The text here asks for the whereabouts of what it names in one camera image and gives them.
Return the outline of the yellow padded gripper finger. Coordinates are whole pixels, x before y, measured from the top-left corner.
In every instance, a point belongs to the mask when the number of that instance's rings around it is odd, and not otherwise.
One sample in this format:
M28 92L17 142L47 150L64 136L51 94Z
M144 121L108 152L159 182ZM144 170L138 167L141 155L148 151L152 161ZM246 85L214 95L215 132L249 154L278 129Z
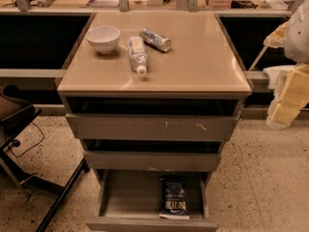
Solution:
M271 34L264 39L264 46L278 48L285 44L285 34L287 29L287 22L279 25Z
M280 71L267 111L267 126L273 130L288 127L308 103L309 65L296 64L291 70Z

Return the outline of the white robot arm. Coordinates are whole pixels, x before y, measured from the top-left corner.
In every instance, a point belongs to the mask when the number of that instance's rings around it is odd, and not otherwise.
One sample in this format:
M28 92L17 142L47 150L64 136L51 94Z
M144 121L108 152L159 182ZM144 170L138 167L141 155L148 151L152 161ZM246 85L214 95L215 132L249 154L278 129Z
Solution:
M283 47L285 56L295 61L292 70L279 73L267 111L267 125L282 130L309 103L309 0L266 37L264 46Z

